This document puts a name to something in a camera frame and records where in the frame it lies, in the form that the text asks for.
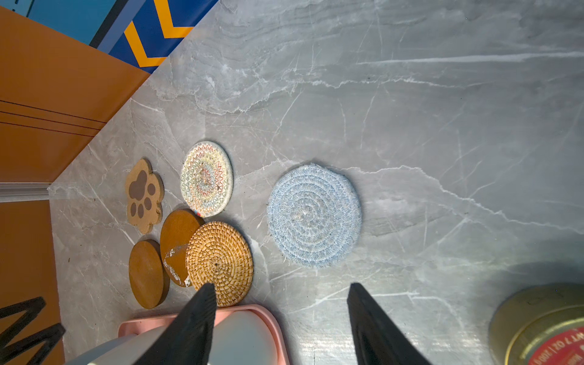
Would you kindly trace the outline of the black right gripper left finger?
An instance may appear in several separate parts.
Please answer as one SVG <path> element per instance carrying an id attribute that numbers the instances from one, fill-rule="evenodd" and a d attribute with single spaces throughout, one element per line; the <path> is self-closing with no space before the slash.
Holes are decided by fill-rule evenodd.
<path id="1" fill-rule="evenodd" d="M 135 365 L 207 364 L 216 310 L 214 284 L 202 285 Z"/>

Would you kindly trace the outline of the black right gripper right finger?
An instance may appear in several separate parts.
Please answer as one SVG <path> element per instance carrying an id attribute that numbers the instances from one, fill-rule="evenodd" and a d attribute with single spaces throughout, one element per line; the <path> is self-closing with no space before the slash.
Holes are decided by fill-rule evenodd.
<path id="1" fill-rule="evenodd" d="M 430 365 L 362 284 L 351 284 L 347 302 L 358 364 Z"/>

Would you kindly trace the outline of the round brown wooden coaster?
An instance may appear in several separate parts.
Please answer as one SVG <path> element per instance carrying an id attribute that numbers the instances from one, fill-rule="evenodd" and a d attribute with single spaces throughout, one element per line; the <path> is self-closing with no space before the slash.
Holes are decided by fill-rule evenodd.
<path id="1" fill-rule="evenodd" d="M 129 257 L 129 283 L 138 303 L 145 309 L 162 304 L 170 289 L 170 278 L 164 268 L 161 249 L 155 240 L 135 244 Z"/>

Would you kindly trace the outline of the chipped brown wooden coaster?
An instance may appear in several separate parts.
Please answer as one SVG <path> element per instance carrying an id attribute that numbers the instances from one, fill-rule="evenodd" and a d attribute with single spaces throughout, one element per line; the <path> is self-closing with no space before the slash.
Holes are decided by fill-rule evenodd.
<path id="1" fill-rule="evenodd" d="M 191 286 L 186 268 L 186 251 L 193 234 L 204 224 L 190 209 L 170 213 L 161 230 L 161 258 L 170 279 L 180 287 Z"/>

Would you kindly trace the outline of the light blue woven coaster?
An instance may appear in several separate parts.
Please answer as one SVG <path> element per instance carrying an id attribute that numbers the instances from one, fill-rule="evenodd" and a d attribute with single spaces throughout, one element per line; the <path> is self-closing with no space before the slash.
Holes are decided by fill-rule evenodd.
<path id="1" fill-rule="evenodd" d="M 304 164 L 281 177 L 267 217 L 284 257 L 311 269 L 344 260 L 357 245 L 363 221 L 351 181 L 319 164 Z"/>

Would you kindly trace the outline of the paw shaped cork coaster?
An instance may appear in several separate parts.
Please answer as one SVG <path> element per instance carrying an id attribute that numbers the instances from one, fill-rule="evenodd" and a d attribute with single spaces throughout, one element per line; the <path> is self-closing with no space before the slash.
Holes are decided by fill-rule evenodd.
<path id="1" fill-rule="evenodd" d="M 149 234 L 163 217 L 164 184 L 147 159 L 140 159 L 128 173 L 125 193 L 129 223 Z"/>

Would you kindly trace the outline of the cream multicolour woven coaster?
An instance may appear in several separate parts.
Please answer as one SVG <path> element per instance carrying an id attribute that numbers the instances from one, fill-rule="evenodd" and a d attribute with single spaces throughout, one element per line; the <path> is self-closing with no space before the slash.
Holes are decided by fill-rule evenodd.
<path id="1" fill-rule="evenodd" d="M 213 141 L 201 141 L 187 154 L 180 175 L 183 200 L 199 217 L 222 213 L 234 189 L 234 172 L 226 151 Z"/>

